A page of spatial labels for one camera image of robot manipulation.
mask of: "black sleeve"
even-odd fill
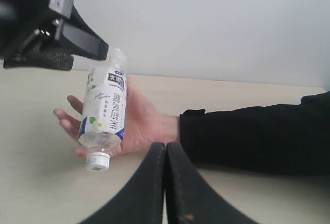
[[[180,142],[195,164],[330,175],[330,92],[299,105],[188,110],[180,116]]]

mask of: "person's hand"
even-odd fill
[[[83,112],[83,103],[74,96],[68,96],[68,102],[80,114]],[[68,115],[63,109],[55,109],[54,114],[59,124],[76,141],[80,128],[80,121]],[[112,156],[137,152],[148,148],[153,142],[169,143],[178,140],[178,117],[162,115],[127,78],[127,99],[124,140],[112,152]],[[80,146],[75,154],[86,156],[87,151]]]

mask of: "wrist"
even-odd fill
[[[167,144],[173,141],[180,141],[179,124],[179,117],[161,115],[159,122],[159,142]]]

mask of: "bottle label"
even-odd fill
[[[108,132],[124,138],[126,75],[114,68],[94,68],[87,81],[79,138]]]

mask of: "bottle cap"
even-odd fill
[[[86,169],[88,171],[106,171],[109,168],[110,155],[104,152],[87,154]]]

